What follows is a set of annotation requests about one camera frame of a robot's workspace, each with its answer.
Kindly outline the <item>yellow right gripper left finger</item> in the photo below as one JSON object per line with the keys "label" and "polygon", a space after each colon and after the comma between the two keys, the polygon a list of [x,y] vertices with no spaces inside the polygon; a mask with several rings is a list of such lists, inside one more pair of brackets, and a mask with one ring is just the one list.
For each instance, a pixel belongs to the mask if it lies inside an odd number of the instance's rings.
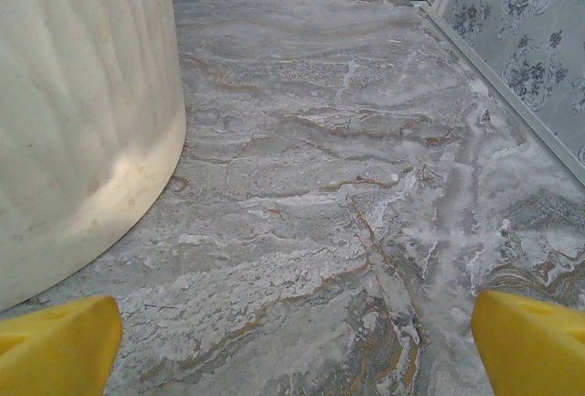
{"label": "yellow right gripper left finger", "polygon": [[102,395],[122,341],[108,295],[1,322],[3,395]]}

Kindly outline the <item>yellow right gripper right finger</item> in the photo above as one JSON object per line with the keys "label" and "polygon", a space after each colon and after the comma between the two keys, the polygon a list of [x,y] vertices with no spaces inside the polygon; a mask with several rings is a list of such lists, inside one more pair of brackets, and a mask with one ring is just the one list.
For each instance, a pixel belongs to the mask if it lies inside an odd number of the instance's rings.
{"label": "yellow right gripper right finger", "polygon": [[584,394],[583,312],[483,291],[472,332],[495,395]]}

